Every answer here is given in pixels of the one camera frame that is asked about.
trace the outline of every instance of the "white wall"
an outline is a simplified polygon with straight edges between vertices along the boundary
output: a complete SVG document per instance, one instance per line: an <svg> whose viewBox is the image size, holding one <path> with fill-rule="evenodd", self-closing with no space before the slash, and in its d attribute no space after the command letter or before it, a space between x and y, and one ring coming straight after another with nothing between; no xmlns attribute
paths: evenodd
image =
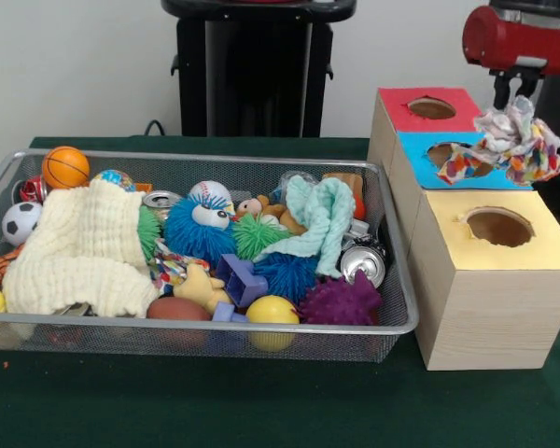
<svg viewBox="0 0 560 448"><path fill-rule="evenodd" d="M359 0L334 25L324 135L368 136L378 86L460 85L480 105L485 70L461 53L487 0ZM180 132L175 18L159 0L0 0L0 159L36 135L130 135L150 119Z"/></svg>

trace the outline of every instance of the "light green cloth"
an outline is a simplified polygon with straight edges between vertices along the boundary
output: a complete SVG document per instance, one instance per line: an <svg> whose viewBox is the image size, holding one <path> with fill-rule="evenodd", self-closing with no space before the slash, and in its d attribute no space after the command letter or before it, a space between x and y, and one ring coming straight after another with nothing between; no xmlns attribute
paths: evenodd
<svg viewBox="0 0 560 448"><path fill-rule="evenodd" d="M315 273L339 278L342 274L336 269L336 263L356 207L351 189L337 178L312 185L295 175L288 181L287 206L295 220L308 231L266 247L255 262L274 252L296 257L319 256Z"/></svg>

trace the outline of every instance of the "green table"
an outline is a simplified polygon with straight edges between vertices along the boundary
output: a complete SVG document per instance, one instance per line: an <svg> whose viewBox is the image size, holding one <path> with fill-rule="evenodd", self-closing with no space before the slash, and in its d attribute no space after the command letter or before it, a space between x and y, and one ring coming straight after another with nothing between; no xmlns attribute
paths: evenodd
<svg viewBox="0 0 560 448"><path fill-rule="evenodd" d="M365 140L38 138L33 147L356 159ZM560 447L560 335L541 371L0 352L0 446Z"/></svg>

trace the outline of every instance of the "stacked boxes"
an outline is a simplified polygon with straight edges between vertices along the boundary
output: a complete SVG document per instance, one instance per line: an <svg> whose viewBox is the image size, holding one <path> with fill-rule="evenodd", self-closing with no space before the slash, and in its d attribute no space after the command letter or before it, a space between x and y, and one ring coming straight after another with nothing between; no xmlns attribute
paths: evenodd
<svg viewBox="0 0 560 448"><path fill-rule="evenodd" d="M447 143L474 144L461 89L380 90L368 159L386 169L430 370L540 368L560 329L560 227L539 195L489 168L436 176Z"/></svg>

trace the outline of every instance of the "metal basket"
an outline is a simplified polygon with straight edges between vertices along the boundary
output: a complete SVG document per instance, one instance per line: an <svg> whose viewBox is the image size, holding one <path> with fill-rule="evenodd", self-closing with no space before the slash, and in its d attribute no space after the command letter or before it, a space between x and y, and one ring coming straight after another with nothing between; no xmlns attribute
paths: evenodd
<svg viewBox="0 0 560 448"><path fill-rule="evenodd" d="M29 149L12 154L0 165L0 224L13 204L18 186L41 172L47 153ZM234 196L272 191L286 171L299 170L321 178L329 172L363 176L367 221L372 231L386 237L394 262L380 287L384 304L378 327L320 325L268 325L218 322L167 321L136 318L71 317L60 315L0 314L0 349L169 355L196 357L267 357L381 362L401 334L418 321L411 278L398 232L394 204L384 170L364 162L249 159L172 154L87 151L91 171L108 168L128 173L157 189L186 193L194 184L215 179ZM12 247L2 241L0 254ZM252 344L253 338L293 335L285 350L268 352Z"/></svg>

